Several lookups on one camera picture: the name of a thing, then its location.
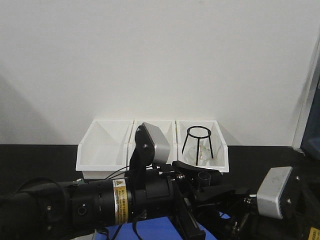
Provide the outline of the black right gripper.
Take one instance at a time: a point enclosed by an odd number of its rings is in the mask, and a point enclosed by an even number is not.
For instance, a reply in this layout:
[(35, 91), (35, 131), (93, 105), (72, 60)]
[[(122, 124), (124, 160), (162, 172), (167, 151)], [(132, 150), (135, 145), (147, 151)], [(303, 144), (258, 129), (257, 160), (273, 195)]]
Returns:
[(282, 218), (263, 213), (246, 189), (228, 191), (199, 204), (199, 223), (217, 240), (318, 240), (320, 189), (285, 191)]

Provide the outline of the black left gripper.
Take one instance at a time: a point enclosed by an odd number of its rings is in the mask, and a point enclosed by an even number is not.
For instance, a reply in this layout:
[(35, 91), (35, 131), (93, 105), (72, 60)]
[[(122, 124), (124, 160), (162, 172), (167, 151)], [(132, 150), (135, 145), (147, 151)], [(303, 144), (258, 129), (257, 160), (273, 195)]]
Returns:
[[(221, 196), (233, 194), (236, 188), (230, 184), (218, 185), (222, 174), (216, 169), (208, 169), (174, 161), (172, 166), (196, 190), (193, 192), (197, 203), (211, 203)], [(171, 223), (184, 240), (204, 240), (206, 232), (200, 229), (193, 215), (189, 212), (180, 193), (176, 172), (166, 166), (168, 173), (156, 169), (147, 169), (144, 164), (131, 163), (126, 173), (128, 180), (128, 221), (138, 239), (143, 237), (138, 232), (138, 222), (161, 217), (169, 217)], [(210, 186), (199, 188), (198, 173), (204, 171), (211, 175)]]

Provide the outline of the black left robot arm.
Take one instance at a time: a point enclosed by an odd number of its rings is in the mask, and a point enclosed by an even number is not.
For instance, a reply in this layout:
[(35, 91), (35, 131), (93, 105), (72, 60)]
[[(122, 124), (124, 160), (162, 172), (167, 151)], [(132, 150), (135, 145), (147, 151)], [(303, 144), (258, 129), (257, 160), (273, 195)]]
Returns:
[(220, 183), (217, 170), (175, 161), (131, 162), (123, 177), (90, 182), (34, 178), (0, 200), (3, 240), (70, 240), (108, 227), (167, 217), (184, 240), (203, 240), (208, 221), (219, 230), (219, 212), (228, 212), (236, 190)]

